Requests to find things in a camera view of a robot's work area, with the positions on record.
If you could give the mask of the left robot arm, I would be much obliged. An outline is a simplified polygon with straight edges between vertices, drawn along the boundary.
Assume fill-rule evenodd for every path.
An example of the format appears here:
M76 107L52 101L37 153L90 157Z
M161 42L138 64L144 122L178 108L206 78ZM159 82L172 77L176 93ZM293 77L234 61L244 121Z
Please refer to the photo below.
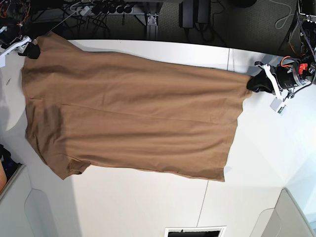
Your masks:
M281 95L284 90L288 91L285 98L293 98L301 90L316 83L316 2L297 1L292 16L292 23L280 48L288 44L294 49L291 40L294 31L299 28L300 53L296 57L283 57L277 66L255 62L261 71L248 81L248 90L267 92L285 101Z

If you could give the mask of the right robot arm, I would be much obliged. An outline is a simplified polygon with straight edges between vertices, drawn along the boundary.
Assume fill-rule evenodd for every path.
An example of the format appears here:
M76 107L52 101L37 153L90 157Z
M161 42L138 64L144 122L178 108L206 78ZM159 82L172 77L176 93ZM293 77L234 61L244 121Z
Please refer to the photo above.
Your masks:
M15 51L19 56L38 59L40 47L25 34L24 27L31 17L30 0L2 0L0 2L0 59Z

